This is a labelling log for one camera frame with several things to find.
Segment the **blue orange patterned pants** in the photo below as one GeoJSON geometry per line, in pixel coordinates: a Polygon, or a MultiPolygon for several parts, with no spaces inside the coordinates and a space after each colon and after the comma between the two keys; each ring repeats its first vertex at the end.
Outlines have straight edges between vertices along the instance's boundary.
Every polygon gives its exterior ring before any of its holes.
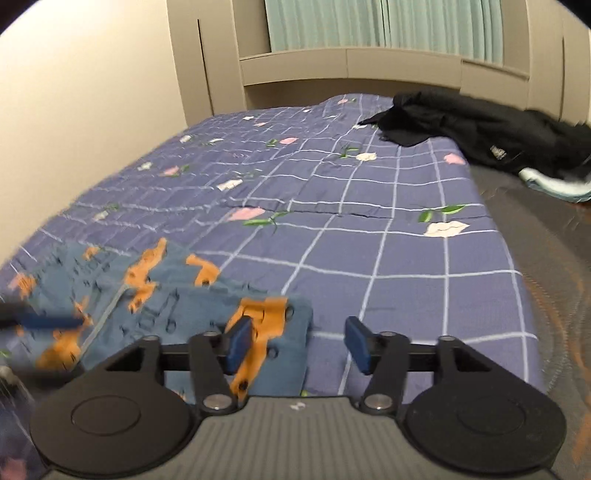
{"type": "Polygon", "coordinates": [[[60,244],[16,275],[9,290],[38,313],[83,321],[67,331],[2,332],[1,357],[15,366],[89,370],[143,337],[181,344],[197,334],[228,332],[249,316],[252,346],[232,376],[231,392],[238,398],[297,396],[304,387],[310,302],[229,279],[166,239],[130,256],[60,244]]]}

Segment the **black clothing pile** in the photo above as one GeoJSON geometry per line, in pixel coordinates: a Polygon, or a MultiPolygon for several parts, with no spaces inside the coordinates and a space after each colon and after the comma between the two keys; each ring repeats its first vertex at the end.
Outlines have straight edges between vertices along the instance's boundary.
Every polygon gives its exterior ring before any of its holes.
{"type": "Polygon", "coordinates": [[[552,178],[590,176],[590,127],[445,89],[394,95],[393,106],[361,122],[410,147],[452,139],[468,162],[511,174],[532,168],[552,178]]]}

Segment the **purple checked floral bedspread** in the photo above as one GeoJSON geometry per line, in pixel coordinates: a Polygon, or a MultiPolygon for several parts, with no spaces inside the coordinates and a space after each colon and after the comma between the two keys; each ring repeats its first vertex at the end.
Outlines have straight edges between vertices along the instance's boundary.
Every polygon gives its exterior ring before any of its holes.
{"type": "Polygon", "coordinates": [[[382,139],[361,122],[386,106],[362,94],[205,120],[22,244],[1,303],[26,302],[11,281],[60,244],[130,256],[166,239],[314,317],[301,393],[235,394],[235,412],[195,405],[191,337],[146,336],[89,370],[1,357],[2,477],[551,478],[565,423],[539,389],[521,273],[457,144],[382,139]],[[396,413],[360,409],[349,316],[411,340],[396,413]]]}

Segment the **grey quilted mattress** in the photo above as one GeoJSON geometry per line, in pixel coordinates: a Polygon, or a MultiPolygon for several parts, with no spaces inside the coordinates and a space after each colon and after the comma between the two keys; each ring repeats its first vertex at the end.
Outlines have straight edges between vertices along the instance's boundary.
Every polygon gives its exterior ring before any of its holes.
{"type": "Polygon", "coordinates": [[[532,301],[544,384],[567,419],[554,469],[590,476],[590,206],[532,190],[474,166],[481,197],[508,243],[532,301]]]}

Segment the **light blue white cloth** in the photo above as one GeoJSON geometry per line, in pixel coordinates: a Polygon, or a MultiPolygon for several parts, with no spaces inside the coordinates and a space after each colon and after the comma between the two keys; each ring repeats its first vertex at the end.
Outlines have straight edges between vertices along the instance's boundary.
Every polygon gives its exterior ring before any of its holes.
{"type": "Polygon", "coordinates": [[[519,178],[531,189],[569,203],[586,203],[591,199],[590,181],[572,181],[548,177],[541,172],[524,168],[519,178]]]}

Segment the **beige wardrobe headboard unit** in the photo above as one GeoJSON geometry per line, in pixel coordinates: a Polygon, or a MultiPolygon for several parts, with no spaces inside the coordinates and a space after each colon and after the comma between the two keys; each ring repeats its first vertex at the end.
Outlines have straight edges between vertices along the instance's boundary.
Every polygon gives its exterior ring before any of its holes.
{"type": "Polygon", "coordinates": [[[499,1],[504,61],[385,47],[273,51],[267,1],[170,1],[186,122],[345,93],[441,87],[578,123],[590,117],[590,31],[558,1],[499,1]]]}

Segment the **teal window curtain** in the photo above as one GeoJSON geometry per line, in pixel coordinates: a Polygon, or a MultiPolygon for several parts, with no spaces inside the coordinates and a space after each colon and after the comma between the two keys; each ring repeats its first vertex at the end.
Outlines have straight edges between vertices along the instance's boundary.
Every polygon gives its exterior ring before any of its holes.
{"type": "Polygon", "coordinates": [[[499,1],[267,1],[266,19],[273,51],[385,47],[504,61],[499,1]]]}

